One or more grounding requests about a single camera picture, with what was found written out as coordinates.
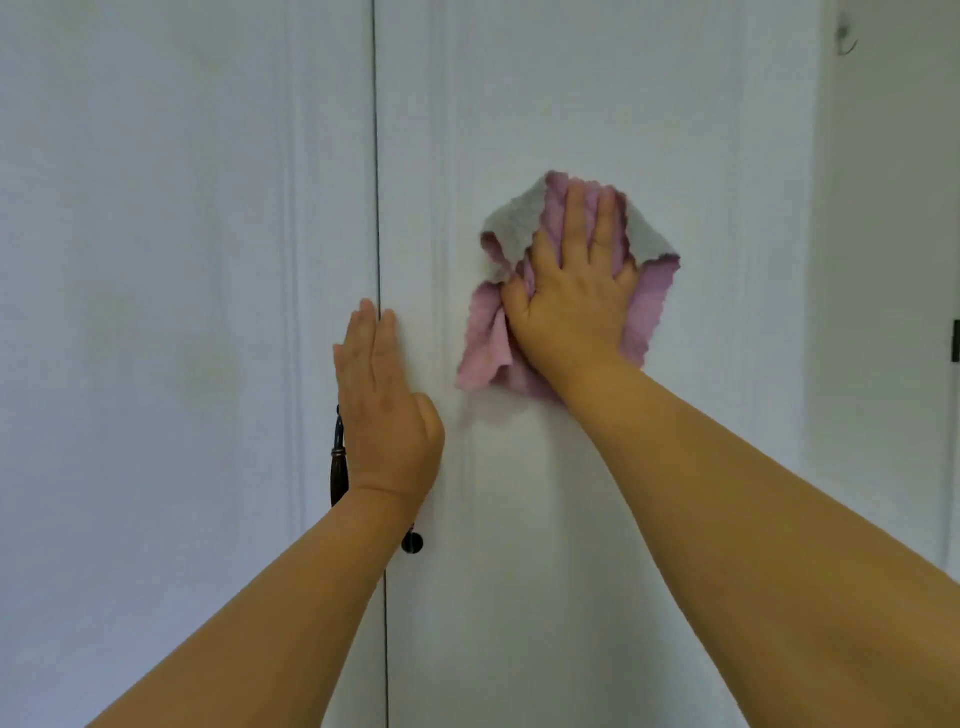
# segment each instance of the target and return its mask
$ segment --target door panel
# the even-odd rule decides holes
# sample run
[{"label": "door panel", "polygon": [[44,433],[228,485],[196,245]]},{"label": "door panel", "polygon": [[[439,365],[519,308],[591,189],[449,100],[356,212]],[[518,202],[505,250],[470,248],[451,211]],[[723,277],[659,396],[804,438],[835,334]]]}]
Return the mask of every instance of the door panel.
[{"label": "door panel", "polygon": [[[86,723],[328,507],[372,19],[316,5],[0,9],[3,725]],[[351,725],[384,722],[373,612]]]},{"label": "door panel", "polygon": [[383,303],[448,434],[424,549],[388,572],[391,724],[735,724],[576,424],[454,377],[483,219],[568,171],[684,258],[649,372],[799,465],[819,3],[399,6],[376,5]]}]

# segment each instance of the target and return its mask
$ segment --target door handle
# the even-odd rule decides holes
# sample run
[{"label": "door handle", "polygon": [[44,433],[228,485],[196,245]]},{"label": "door handle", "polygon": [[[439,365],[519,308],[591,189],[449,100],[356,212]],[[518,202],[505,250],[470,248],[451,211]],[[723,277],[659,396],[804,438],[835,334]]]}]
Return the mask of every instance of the door handle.
[{"label": "door handle", "polygon": [[[347,449],[344,447],[344,420],[337,406],[337,425],[333,430],[333,450],[330,452],[330,507],[333,508],[350,489],[350,473],[347,469]],[[400,547],[406,553],[420,553],[423,550],[423,537],[410,526]]]}]

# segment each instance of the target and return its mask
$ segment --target pink microfiber cloth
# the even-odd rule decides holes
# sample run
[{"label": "pink microfiber cloth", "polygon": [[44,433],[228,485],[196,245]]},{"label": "pink microfiber cloth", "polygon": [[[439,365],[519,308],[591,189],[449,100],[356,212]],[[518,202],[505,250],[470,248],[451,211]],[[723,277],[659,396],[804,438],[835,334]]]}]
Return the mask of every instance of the pink microfiber cloth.
[{"label": "pink microfiber cloth", "polygon": [[[558,261],[564,229],[566,189],[570,177],[548,172],[527,192],[501,207],[484,223],[480,244],[496,264],[495,275],[473,294],[467,323],[467,350],[457,370],[457,386],[473,391],[497,384],[520,394],[557,400],[553,388],[530,366],[510,335],[507,316],[500,301],[500,283],[516,270],[523,276],[527,295],[533,296],[537,282],[527,249],[540,226],[549,233]],[[587,183],[587,231],[592,238],[596,226],[601,186]],[[640,283],[630,301],[623,329],[622,351],[641,366],[650,348],[650,338],[660,321],[666,292],[680,269],[680,257],[670,244],[643,218],[639,210],[617,191],[620,214],[613,234],[613,271],[623,267],[627,253],[641,266]]]}]

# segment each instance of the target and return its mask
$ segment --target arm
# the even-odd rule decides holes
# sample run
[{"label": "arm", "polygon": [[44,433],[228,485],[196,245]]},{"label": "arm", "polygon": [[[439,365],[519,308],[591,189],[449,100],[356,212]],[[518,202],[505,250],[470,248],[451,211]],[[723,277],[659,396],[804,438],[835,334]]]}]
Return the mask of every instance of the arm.
[{"label": "arm", "polygon": [[960,585],[620,357],[636,269],[611,278],[613,214],[607,195],[588,253],[572,188],[564,268],[538,238],[537,295],[511,281],[504,303],[744,715],[755,728],[955,725]]},{"label": "arm", "polygon": [[444,446],[430,400],[407,390],[393,312],[378,325],[363,302],[334,358],[349,493],[91,728],[320,725]]}]

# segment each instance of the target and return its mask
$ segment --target hand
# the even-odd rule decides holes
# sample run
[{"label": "hand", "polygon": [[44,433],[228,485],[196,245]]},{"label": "hand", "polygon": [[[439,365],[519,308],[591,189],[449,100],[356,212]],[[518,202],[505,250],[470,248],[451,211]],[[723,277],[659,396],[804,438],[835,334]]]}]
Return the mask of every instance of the hand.
[{"label": "hand", "polygon": [[623,361],[623,326],[639,283],[632,260],[616,279],[612,276],[613,216],[618,214],[613,190],[601,192],[589,248],[585,197],[586,186],[571,182],[564,215],[564,267],[557,262],[547,232],[540,229],[530,251],[537,275],[534,297],[527,298],[523,278],[517,275],[504,284],[500,294],[523,353],[565,400],[584,374]]},{"label": "hand", "polygon": [[395,313],[378,324],[373,303],[361,302],[333,360],[350,489],[391,494],[416,515],[440,471],[444,424],[430,398],[407,387]]}]

